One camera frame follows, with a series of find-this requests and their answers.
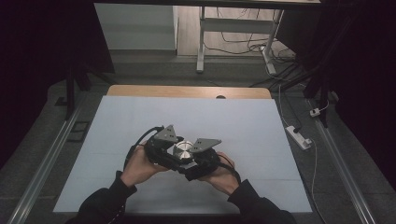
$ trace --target power strip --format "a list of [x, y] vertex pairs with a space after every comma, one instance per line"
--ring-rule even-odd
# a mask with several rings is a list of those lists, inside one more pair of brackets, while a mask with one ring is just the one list
[[300, 133], [295, 133], [294, 132], [294, 127], [293, 126], [289, 126], [287, 128], [285, 128], [286, 131], [288, 131], [288, 133], [290, 134], [290, 136], [294, 139], [294, 141], [298, 144], [298, 146], [302, 149], [302, 150], [306, 150], [308, 148], [311, 147], [311, 139], [309, 138], [303, 138], [303, 136]]

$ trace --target aluminum rail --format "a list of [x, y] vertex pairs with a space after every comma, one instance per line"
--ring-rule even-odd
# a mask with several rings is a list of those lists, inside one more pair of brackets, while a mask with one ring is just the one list
[[35, 171], [35, 175], [27, 186], [25, 192], [21, 196], [20, 201], [14, 209], [10, 219], [7, 224], [20, 224], [24, 223], [26, 218], [29, 216], [30, 211], [32, 210], [33, 205], [35, 204], [35, 200], [38, 197], [41, 189], [43, 188], [47, 177], [50, 174], [50, 170], [52, 169], [56, 159], [58, 158], [59, 153], [64, 146], [64, 142], [66, 141], [67, 135], [69, 135], [73, 125], [78, 117], [79, 112], [81, 111], [81, 106], [87, 99], [87, 92], [82, 92], [78, 97], [78, 103], [76, 110], [71, 115], [69, 120], [64, 122], [62, 129], [59, 131], [52, 145], [50, 146], [47, 154], [45, 155], [43, 161], [40, 163], [38, 169]]
[[344, 161], [340, 150], [338, 149], [338, 146], [335, 144], [334, 139], [332, 138], [332, 134], [327, 128], [323, 126], [319, 119], [315, 119], [315, 123], [324, 143], [326, 144], [326, 148], [329, 151], [332, 162], [337, 169], [344, 186], [346, 187], [346, 191], [349, 193], [358, 216], [361, 218], [361, 223], [375, 224], [376, 222], [373, 213], [365, 201], [363, 194], [361, 193], [361, 189], [353, 178], [352, 173], [350, 173], [349, 168], [347, 167], [347, 164]]

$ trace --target white tabletop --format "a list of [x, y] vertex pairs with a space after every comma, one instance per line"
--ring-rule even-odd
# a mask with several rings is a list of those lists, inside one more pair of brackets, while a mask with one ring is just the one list
[[[54, 212], [77, 212], [90, 194], [111, 185], [130, 146], [146, 130], [169, 124], [192, 142], [221, 139], [214, 149], [229, 155], [242, 179], [281, 209], [312, 211], [274, 100], [105, 96]], [[137, 188], [126, 213], [238, 213], [225, 194], [173, 171]]]

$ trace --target wooden edge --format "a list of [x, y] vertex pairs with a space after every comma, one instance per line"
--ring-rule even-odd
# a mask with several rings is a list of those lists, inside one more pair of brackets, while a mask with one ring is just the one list
[[182, 98], [217, 98], [224, 96], [229, 99], [272, 99], [271, 93], [267, 89], [236, 87], [113, 85], [108, 89], [107, 95]]

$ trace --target black sleeve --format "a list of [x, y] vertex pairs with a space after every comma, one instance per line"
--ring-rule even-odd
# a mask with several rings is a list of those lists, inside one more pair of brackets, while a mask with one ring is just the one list
[[248, 180], [243, 181], [239, 188], [230, 195], [228, 202], [239, 208], [244, 223], [296, 223], [291, 213], [280, 210], [266, 198], [260, 198]]
[[66, 224], [80, 223], [120, 223], [125, 213], [125, 203], [137, 191], [128, 188], [120, 179], [122, 172], [117, 171], [116, 179], [109, 189], [99, 189], [88, 197], [78, 210], [76, 217]]

